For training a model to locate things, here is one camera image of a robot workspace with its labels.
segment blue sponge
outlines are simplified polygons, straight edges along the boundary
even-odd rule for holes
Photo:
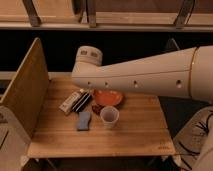
[[[77,130],[78,131],[88,131],[90,119],[91,119],[90,112],[87,112],[87,111],[79,112]]]

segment wooden table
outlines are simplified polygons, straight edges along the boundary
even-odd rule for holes
[[[79,90],[70,77],[54,78],[48,88],[28,149],[30,158],[156,156],[175,153],[159,100],[153,95],[126,93],[118,106],[120,117],[104,129],[92,113],[89,131],[76,131],[78,115],[65,116],[59,105]],[[92,112],[91,104],[87,109]]]

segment white cup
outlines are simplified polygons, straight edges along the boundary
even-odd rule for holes
[[[119,118],[119,111],[113,106],[106,106],[101,109],[100,112],[101,120],[103,121],[106,129],[112,129]]]

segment red bowl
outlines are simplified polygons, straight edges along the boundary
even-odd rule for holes
[[[122,101],[123,94],[110,90],[94,90],[93,98],[98,105],[116,106]]]

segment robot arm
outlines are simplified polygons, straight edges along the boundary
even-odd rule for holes
[[[101,66],[102,52],[78,49],[72,81],[80,87],[213,100],[213,46]]]

